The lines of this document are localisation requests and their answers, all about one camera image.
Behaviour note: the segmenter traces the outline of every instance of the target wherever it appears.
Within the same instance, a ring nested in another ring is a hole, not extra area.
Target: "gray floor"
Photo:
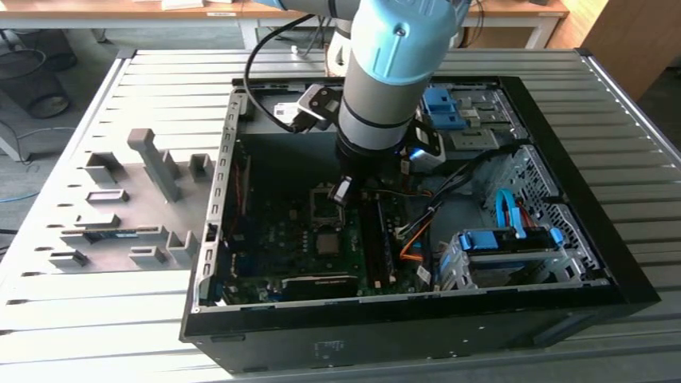
[[[0,93],[0,119],[13,126],[19,135],[37,128],[76,127],[120,47],[136,49],[244,48],[236,26],[181,30],[172,28],[108,30],[111,44],[99,44],[89,30],[68,30],[67,35],[79,57],[79,65],[59,73],[59,78],[71,96],[71,108],[67,113],[55,118],[33,120]],[[308,35],[308,31],[301,31],[289,33],[288,37],[300,46],[304,46]],[[291,41],[273,41],[268,47],[288,48],[291,44]],[[669,71],[648,91],[640,101],[640,106],[677,146],[681,144],[680,101],[681,79],[674,72]],[[7,156],[0,156],[0,199],[27,195],[40,190],[69,136],[69,131],[55,131],[27,137],[21,141],[21,145],[24,150],[33,153],[33,163],[29,166],[12,162]],[[19,228],[32,203],[33,199],[0,203],[0,228]],[[0,235],[0,247],[7,245],[11,239],[11,236]]]

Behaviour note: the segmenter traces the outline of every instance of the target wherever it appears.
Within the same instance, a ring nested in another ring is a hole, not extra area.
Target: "blue cable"
[[[511,222],[507,222],[504,216],[504,203],[507,204]],[[497,211],[497,226],[507,227],[508,225],[513,227],[519,233],[519,238],[527,238],[525,229],[523,228],[523,218],[520,217],[520,208],[515,204],[513,192],[507,188],[500,188],[497,190],[495,209]]]
[[[24,195],[21,197],[11,197],[11,198],[0,199],[0,203],[20,201],[21,199],[28,199],[31,197],[36,197],[39,194],[40,194],[40,192],[37,191],[36,193]]]

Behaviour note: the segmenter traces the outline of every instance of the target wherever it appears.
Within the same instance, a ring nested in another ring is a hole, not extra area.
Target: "blue cable on floor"
[[[0,199],[0,203],[3,203],[3,202],[20,201],[21,199],[28,199],[28,198],[31,198],[31,197],[36,197],[39,194],[40,194],[40,192],[37,191],[36,193],[33,193],[33,194],[28,194],[28,195],[24,195],[24,196],[21,196],[21,197],[12,197],[12,198]]]

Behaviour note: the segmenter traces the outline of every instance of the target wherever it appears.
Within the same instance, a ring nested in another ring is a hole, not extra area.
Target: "label sticker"
[[[299,115],[299,105],[295,102],[280,102],[275,105],[275,117],[284,123],[291,124]]]
[[[409,161],[407,161],[407,160],[400,161],[400,171],[403,172],[403,174],[405,176],[409,175]]]
[[[431,284],[431,272],[425,269],[425,267],[423,265],[419,266],[416,275],[419,275],[419,278],[421,278],[421,281],[424,281],[425,284]]]
[[[207,16],[213,16],[216,18],[232,18],[236,16],[235,12],[208,12]]]

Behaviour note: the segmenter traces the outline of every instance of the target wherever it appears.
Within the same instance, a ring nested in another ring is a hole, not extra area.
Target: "slotted metal table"
[[[85,152],[113,150],[127,164],[139,163],[124,148],[124,138],[132,128],[144,127],[153,128],[157,148],[169,150],[176,161],[196,152],[217,158],[231,79],[241,76],[248,53],[137,51],[113,63],[0,264],[3,381],[232,378],[177,340],[188,270],[107,272],[103,264],[84,273],[64,274],[47,266],[44,249],[60,242],[53,226],[79,214],[77,204],[65,210],[56,206],[69,205],[64,199],[75,198],[71,191],[88,186],[76,172]],[[300,58],[287,51],[265,51],[253,73],[324,76],[324,54],[317,51]],[[247,377],[385,382],[681,378],[678,152],[597,61],[575,51],[463,50],[448,55],[440,73],[523,78],[662,301],[548,349]],[[197,203],[196,209],[203,214],[205,205]]]

